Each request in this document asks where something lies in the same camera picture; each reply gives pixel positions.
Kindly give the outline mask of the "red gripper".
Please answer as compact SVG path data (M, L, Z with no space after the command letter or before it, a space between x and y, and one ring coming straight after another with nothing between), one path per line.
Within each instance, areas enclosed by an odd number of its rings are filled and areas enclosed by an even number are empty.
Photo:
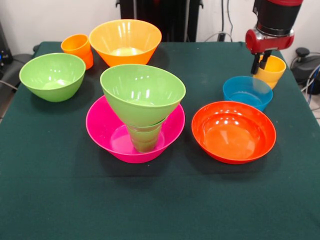
M289 48L295 38L292 29L286 36L268 36L259 32L256 28L249 29L245 35L245 44L249 51L254 54L254 60L251 67L251 74L255 75L259 67L265 69L271 50L284 50Z

